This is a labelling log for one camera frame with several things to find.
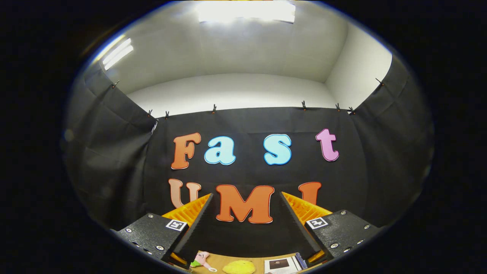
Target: letter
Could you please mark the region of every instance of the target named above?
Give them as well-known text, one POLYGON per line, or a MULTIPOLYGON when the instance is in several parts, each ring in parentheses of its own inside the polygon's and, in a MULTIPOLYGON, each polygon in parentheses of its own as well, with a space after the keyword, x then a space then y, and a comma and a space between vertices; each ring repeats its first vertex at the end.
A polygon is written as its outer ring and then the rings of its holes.
POLYGON ((215 137, 208 142, 208 149, 205 152, 205 161, 208 164, 230 165, 235 162, 236 157, 233 155, 233 140, 227 136, 215 137))
POLYGON ((201 190, 201 185, 197 183, 186 183, 186 187, 189 189, 189 201, 192 202, 198 199, 198 191, 201 190))
MULTIPOLYGON (((183 182, 176 179, 169 179, 169 186, 171 192, 171 202, 175 208, 183 206, 181 202, 181 187, 183 182)), ((189 201, 192 202, 198 198, 198 191, 201 190, 201 185, 197 183, 187 183, 186 187, 189 189, 189 201)))
POLYGON ((304 183, 298 187, 298 189, 302 193, 302 199, 314 205, 316 205, 316 199, 318 198, 318 189, 320 188, 320 182, 304 183))
POLYGON ((271 134, 264 139, 264 148, 269 153, 264 154, 268 165, 284 165, 291 159, 291 138, 286 134, 271 134))
POLYGON ((318 135, 316 135, 316 141, 321 142, 321 152, 323 157, 328 162, 333 162, 338 159, 338 151, 333 151, 332 141, 336 141, 335 135, 330 134, 327 128, 322 130, 318 135))
POLYGON ((194 144, 189 143, 186 145, 186 143, 191 141, 199 144, 201 142, 201 135, 196 132, 174 138, 176 148, 174 149, 174 162, 171 164, 172 169, 185 169, 189 166, 189 163, 186 161, 186 155, 188 159, 193 158, 194 144))
POLYGON ((250 223, 268 224, 272 222, 269 210, 271 195, 274 193, 273 187, 255 187, 247 201, 242 199, 239 191, 233 185, 219 185, 216 187, 216 191, 220 193, 220 214, 216 216, 217 220, 232 222, 234 219, 230 215, 230 210, 232 210, 239 222, 245 221, 250 211, 252 211, 252 216, 248 219, 250 223))

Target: pink plush toy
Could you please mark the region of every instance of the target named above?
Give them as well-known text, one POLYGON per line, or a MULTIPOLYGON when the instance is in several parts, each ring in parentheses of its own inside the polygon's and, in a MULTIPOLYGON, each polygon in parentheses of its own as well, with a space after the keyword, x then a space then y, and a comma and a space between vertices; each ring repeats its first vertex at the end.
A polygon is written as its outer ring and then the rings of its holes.
POLYGON ((210 253, 208 253, 206 251, 202 251, 202 252, 197 253, 194 261, 189 266, 190 267, 197 267, 197 266, 202 265, 202 266, 206 267, 208 270, 210 270, 211 272, 216 272, 217 270, 212 268, 206 262, 206 258, 208 258, 209 255, 210 255, 210 253))

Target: orange foam pad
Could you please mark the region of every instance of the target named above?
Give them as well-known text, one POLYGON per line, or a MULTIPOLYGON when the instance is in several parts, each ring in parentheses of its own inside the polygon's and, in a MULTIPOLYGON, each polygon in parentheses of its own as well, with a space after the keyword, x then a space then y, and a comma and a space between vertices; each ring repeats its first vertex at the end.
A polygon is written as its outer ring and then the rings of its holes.
POLYGON ((316 219, 318 217, 323 217, 332 213, 331 211, 328 211, 322 207, 314 205, 286 192, 283 192, 282 194, 286 198, 287 202, 291 205, 294 214, 296 214, 302 225, 304 225, 306 221, 316 219))
POLYGON ((201 198, 198 198, 192 202, 183 205, 182 207, 169 211, 168 213, 162 215, 162 217, 186 222, 188 226, 191 227, 209 197, 210 194, 205 195, 201 198))

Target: orange letter m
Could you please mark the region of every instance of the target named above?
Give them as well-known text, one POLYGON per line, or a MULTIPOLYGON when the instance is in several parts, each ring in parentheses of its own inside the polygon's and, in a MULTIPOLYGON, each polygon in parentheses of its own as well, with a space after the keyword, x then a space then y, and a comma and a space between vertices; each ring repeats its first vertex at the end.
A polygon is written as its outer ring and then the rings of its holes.
POLYGON ((257 186, 252 190, 247 201, 242 199, 237 188, 233 185, 219 185, 216 191, 220 193, 220 214, 216 216, 217 220, 232 222, 233 217, 230 215, 230 209, 239 222, 245 221, 250 211, 252 216, 248 219, 253 224, 267 224, 272 222, 269 215, 269 206, 271 195, 274 188, 271 186, 257 186))

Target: blue letter a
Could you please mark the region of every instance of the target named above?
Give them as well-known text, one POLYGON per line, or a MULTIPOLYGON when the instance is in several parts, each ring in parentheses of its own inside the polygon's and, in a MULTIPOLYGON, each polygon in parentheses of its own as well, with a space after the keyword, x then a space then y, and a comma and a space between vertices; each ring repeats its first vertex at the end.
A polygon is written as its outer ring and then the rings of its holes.
POLYGON ((235 162, 232 138, 227 136, 215 137, 208 142, 208 146, 210 149, 205 152, 205 161, 208 164, 230 165, 235 162))

